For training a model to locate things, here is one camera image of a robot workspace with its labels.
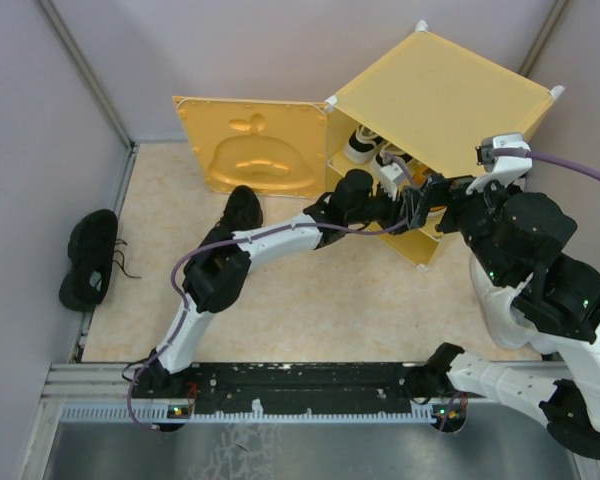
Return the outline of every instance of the shoe box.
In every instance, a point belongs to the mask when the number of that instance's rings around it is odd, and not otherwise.
[[[325,102],[174,97],[207,185],[246,184],[265,195],[313,198],[357,165],[343,147],[358,125],[446,177],[480,175],[475,146],[522,132],[528,141],[556,91],[422,28]],[[420,230],[380,238],[427,268],[453,235],[431,218]],[[379,229],[372,225],[370,229]]]

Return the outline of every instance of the robotic arm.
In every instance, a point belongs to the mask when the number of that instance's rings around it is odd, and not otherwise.
[[[209,250],[187,263],[182,286],[188,308],[181,304],[165,340],[151,353],[164,352],[145,374],[165,388],[189,367],[214,315],[237,300],[256,267],[330,245],[353,224],[378,222],[392,234],[420,228],[432,208],[443,206],[437,228],[460,232],[472,250],[472,279],[494,340],[514,348],[531,341],[558,351],[574,379],[532,378],[450,344],[441,345],[426,368],[456,390],[534,418],[569,450],[600,460],[600,274],[562,253],[576,223],[546,195],[513,185],[531,160],[493,155],[503,147],[529,150],[520,134],[494,137],[477,149],[485,175],[446,179],[433,174],[419,188],[399,187],[405,172],[396,164],[374,165],[380,180],[375,193],[368,173],[351,170],[333,193],[269,227],[262,227],[253,192],[238,187],[202,245],[242,243]],[[250,209],[245,214],[236,205]]]

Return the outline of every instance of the wall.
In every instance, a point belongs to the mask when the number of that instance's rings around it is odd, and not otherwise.
[[[552,0],[55,0],[135,140],[184,135],[172,95],[323,100],[413,31],[517,69]]]
[[[532,148],[600,170],[600,0],[571,3],[532,74],[545,85],[566,86]],[[578,222],[566,252],[600,271],[600,184],[536,163],[530,185],[546,192]]]
[[[124,158],[33,1],[0,0],[0,479],[76,338],[57,299],[69,233],[110,204]]]

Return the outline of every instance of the wooden floor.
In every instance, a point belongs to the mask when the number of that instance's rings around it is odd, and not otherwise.
[[[140,147],[121,214],[129,273],[114,269],[93,318],[84,361],[131,361],[162,340],[179,306],[172,266],[220,217],[226,195],[210,192],[187,144]],[[311,200],[262,198],[265,223]],[[249,275],[240,299],[204,336],[199,361],[419,361],[442,342],[491,360],[537,360],[497,347],[486,330],[457,239],[428,272],[377,238],[348,236]]]

